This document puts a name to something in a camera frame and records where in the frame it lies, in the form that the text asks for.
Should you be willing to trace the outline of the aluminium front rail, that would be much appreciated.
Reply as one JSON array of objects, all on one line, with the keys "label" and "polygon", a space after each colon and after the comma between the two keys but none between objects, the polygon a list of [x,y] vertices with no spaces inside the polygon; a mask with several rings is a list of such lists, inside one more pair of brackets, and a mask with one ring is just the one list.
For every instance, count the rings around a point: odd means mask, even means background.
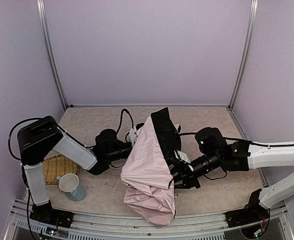
[{"label": "aluminium front rail", "polygon": [[[4,240],[13,239],[17,227],[28,230],[27,202],[16,199],[7,220]],[[55,236],[46,234],[54,226],[30,220],[31,229],[54,240],[222,240],[227,231],[251,227],[229,227],[224,212],[212,212],[176,216],[171,225],[157,227],[137,216],[93,214],[76,211],[70,228],[58,227]],[[266,234],[259,237],[269,240],[294,240],[293,226],[285,205],[280,203],[270,211],[270,222]]]}]

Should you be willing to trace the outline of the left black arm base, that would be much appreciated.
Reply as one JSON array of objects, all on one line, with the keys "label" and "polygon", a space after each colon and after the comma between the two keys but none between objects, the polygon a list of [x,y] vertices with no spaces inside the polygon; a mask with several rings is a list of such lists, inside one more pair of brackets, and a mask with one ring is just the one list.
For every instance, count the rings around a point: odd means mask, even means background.
[{"label": "left black arm base", "polygon": [[52,208],[51,201],[44,205],[33,204],[30,213],[32,220],[68,229],[71,227],[73,216],[71,211]]}]

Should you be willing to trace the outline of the woven bamboo tray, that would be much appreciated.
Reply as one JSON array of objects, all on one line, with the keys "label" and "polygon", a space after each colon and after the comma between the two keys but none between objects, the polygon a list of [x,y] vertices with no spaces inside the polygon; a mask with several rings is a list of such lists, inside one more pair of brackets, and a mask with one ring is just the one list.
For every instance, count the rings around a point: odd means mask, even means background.
[{"label": "woven bamboo tray", "polygon": [[58,176],[62,177],[69,173],[78,175],[80,171],[80,166],[78,164],[61,154],[45,159],[43,168],[45,183],[47,185],[58,184]]}]

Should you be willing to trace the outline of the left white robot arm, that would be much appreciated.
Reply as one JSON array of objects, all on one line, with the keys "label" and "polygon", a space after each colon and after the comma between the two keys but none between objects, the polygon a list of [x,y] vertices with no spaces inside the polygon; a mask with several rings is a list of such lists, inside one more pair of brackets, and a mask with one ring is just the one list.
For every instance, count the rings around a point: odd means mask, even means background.
[{"label": "left white robot arm", "polygon": [[51,209],[43,170],[43,161],[49,152],[57,152],[97,176],[108,170],[112,162],[129,156],[135,144],[136,128],[130,129],[128,136],[128,141],[121,141],[117,132],[108,128],[101,131],[95,138],[95,145],[89,147],[67,133],[52,116],[34,118],[33,123],[17,133],[21,164],[33,206],[37,210]]}]

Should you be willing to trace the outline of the left aluminium frame post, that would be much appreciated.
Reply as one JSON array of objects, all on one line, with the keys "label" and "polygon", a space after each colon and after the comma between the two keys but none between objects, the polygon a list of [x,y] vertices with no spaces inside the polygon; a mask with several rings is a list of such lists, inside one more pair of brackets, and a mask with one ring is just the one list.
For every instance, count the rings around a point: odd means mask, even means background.
[{"label": "left aluminium frame post", "polygon": [[67,99],[62,87],[62,83],[60,80],[58,68],[56,65],[55,57],[54,57],[44,0],[37,0],[37,9],[38,9],[38,15],[39,15],[40,24],[41,24],[41,28],[43,32],[45,49],[47,52],[48,61],[49,61],[50,69],[53,76],[54,85],[56,87],[56,91],[58,94],[61,107],[63,111],[65,111],[68,108],[68,103],[67,103]]}]

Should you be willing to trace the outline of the light blue plastic pitcher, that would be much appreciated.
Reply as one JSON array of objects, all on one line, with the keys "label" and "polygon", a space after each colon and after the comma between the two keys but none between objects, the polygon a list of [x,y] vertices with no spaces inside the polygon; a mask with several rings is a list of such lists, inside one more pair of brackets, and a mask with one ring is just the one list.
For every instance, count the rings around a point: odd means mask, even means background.
[{"label": "light blue plastic pitcher", "polygon": [[85,190],[80,179],[73,173],[57,176],[59,189],[72,201],[79,202],[85,198]]}]

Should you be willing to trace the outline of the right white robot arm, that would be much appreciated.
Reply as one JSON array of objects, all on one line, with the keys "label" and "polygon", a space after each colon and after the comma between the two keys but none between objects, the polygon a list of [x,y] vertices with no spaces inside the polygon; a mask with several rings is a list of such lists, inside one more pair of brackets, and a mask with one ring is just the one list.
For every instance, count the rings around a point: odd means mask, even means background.
[{"label": "right white robot arm", "polygon": [[[224,172],[239,172],[265,167],[294,167],[294,141],[281,143],[258,143],[245,139],[232,138],[228,144],[215,127],[206,127],[194,133],[203,154],[197,159],[187,162],[179,152],[180,161],[172,168],[176,188],[199,188],[199,177],[221,168]],[[294,196],[294,172],[277,183],[254,191],[246,212],[264,211],[278,202]]]}]

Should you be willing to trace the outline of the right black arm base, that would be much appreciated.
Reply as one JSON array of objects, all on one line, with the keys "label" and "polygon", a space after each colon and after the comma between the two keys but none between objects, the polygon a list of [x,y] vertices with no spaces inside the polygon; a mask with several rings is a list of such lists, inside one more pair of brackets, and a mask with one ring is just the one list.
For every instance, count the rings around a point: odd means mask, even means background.
[{"label": "right black arm base", "polygon": [[261,191],[262,189],[260,188],[252,192],[244,208],[225,213],[229,228],[255,223],[269,217],[269,210],[259,204],[260,200],[258,198]]}]

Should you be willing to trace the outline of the pink and black folding umbrella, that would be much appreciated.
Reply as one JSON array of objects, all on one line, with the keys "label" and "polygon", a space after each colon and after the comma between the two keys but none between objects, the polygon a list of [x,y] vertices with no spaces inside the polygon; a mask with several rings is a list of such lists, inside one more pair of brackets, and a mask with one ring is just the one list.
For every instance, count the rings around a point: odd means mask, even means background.
[{"label": "pink and black folding umbrella", "polygon": [[146,119],[122,167],[120,178],[127,187],[124,203],[153,225],[162,227],[174,220],[174,181],[169,165],[178,162],[175,150],[180,149],[178,129],[164,107]]}]

